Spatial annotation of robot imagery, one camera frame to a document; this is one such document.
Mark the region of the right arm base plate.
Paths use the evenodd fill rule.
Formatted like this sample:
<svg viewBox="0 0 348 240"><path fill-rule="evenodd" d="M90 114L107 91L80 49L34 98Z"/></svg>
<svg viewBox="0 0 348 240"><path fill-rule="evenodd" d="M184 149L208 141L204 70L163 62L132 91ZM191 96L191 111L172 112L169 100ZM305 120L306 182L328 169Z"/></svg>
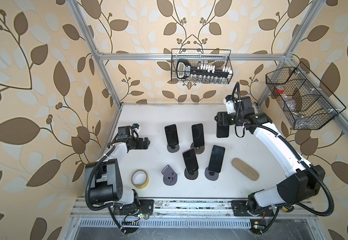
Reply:
<svg viewBox="0 0 348 240"><path fill-rule="evenodd" d="M231 208L235 217L273 217L271 206L260 207L251 200L233 200Z"/></svg>

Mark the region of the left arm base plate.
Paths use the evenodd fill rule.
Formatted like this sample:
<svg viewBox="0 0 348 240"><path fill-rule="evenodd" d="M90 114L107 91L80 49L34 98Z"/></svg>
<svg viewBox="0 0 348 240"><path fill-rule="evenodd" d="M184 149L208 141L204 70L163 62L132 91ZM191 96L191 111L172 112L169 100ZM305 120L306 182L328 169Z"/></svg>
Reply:
<svg viewBox="0 0 348 240"><path fill-rule="evenodd" d="M113 212L115 215L126 216L126 215L151 215L154 211L154 200L153 199L141 199L139 202L133 204L120 206L115 204Z"/></svg>

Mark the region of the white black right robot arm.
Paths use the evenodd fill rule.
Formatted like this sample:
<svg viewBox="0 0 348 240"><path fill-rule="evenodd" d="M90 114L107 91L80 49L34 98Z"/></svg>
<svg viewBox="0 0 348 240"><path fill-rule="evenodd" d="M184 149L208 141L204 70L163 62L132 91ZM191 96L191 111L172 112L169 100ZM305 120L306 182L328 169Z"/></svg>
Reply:
<svg viewBox="0 0 348 240"><path fill-rule="evenodd" d="M282 136L272 120L265 113L256 113L250 97L242 97L240 85L236 83L232 94L224 99L226 111L218 112L215 116L216 136L229 136L230 126L241 127L257 137L270 151L281 166L286 179L276 186L251 193L248 196L246 209L253 216L269 206L285 207L299 205L305 210L321 217L327 217L334 211L334 200L323 179L325 170L321 166L314 166ZM328 208L318 212L302 201L316 196L323 190Z"/></svg>

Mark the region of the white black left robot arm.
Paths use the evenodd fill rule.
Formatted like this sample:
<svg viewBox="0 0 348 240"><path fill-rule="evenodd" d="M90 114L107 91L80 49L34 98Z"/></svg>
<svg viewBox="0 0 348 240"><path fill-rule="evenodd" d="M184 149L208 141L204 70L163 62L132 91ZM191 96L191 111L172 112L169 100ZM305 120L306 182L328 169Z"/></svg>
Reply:
<svg viewBox="0 0 348 240"><path fill-rule="evenodd" d="M119 161L131 150L147 150L150 143L133 134L117 135L100 159L85 166L85 202L90 210L116 206L131 211L140 206L137 191L123 186Z"/></svg>

